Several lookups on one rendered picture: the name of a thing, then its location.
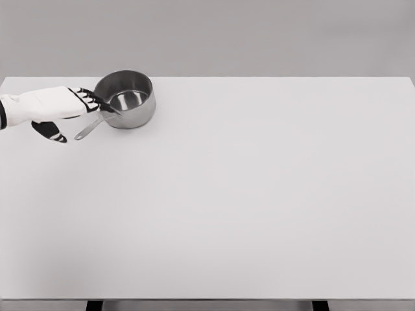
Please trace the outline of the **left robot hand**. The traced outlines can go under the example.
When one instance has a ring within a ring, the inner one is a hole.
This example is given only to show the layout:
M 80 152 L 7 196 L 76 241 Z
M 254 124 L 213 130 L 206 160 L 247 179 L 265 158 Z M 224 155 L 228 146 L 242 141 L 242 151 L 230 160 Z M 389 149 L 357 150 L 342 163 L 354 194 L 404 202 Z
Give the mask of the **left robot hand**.
M 115 113 L 111 106 L 94 92 L 84 88 L 52 87 L 24 93 L 18 97 L 19 112 L 11 121 L 29 121 L 32 128 L 48 140 L 66 144 L 67 138 L 55 121 L 74 119 L 95 111 Z

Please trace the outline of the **steel saucepan with long handle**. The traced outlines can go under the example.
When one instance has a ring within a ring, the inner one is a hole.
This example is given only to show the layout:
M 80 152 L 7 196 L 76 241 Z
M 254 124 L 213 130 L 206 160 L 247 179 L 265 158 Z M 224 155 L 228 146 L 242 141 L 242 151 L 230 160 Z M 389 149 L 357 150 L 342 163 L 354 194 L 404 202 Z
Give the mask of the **steel saucepan with long handle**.
M 103 108 L 97 119 L 75 135 L 81 140 L 100 123 L 117 129 L 129 130 L 148 123 L 156 111 L 156 97 L 150 78 L 132 70 L 116 71 L 101 78 L 94 93 L 109 104 L 112 111 Z

